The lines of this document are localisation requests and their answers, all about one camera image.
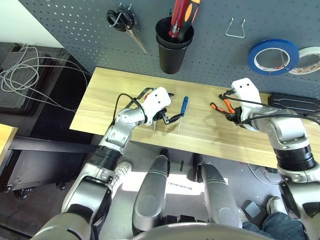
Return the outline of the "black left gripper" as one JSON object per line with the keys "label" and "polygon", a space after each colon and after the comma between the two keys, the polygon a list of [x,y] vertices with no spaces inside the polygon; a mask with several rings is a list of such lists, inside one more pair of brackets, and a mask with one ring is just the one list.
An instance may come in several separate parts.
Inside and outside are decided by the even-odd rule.
{"label": "black left gripper", "polygon": [[[168,94],[170,98],[174,97],[175,95],[173,93],[169,93]],[[180,113],[180,114],[177,114],[177,115],[174,115],[173,117],[171,117],[170,119],[168,119],[168,117],[166,116],[166,112],[167,112],[167,109],[164,108],[160,111],[158,111],[155,115],[154,115],[154,122],[156,123],[157,121],[159,120],[163,120],[164,123],[166,125],[168,124],[172,124],[174,122],[176,122],[177,120],[179,120],[180,118],[182,118],[184,116],[183,113]]]}

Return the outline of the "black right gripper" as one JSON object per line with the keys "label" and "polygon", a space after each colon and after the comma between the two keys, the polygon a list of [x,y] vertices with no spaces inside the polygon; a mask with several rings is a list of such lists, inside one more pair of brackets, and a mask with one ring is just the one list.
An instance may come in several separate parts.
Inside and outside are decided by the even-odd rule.
{"label": "black right gripper", "polygon": [[242,113],[243,113],[242,108],[239,106],[239,107],[236,107],[234,110],[235,110],[235,114],[234,113],[226,114],[225,115],[226,119],[231,122],[235,121],[236,125],[243,125],[243,123],[242,123],[242,121],[243,121],[242,120]]}

